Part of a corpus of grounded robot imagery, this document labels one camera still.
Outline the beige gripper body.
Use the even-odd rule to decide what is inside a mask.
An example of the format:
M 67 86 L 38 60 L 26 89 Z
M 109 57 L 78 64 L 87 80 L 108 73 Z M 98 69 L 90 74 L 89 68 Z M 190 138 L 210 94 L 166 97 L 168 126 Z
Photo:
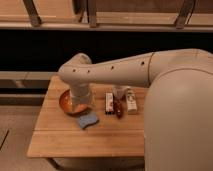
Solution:
M 72 114 L 81 114 L 92 108 L 93 95 L 87 83 L 70 86 Z

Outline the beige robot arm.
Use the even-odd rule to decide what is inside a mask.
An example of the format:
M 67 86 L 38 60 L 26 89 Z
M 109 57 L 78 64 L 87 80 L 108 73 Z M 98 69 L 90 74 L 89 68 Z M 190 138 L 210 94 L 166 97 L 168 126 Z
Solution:
M 73 100 L 88 97 L 90 83 L 148 89 L 145 171 L 213 171 L 213 53 L 168 50 L 97 64 L 79 53 L 58 74 Z

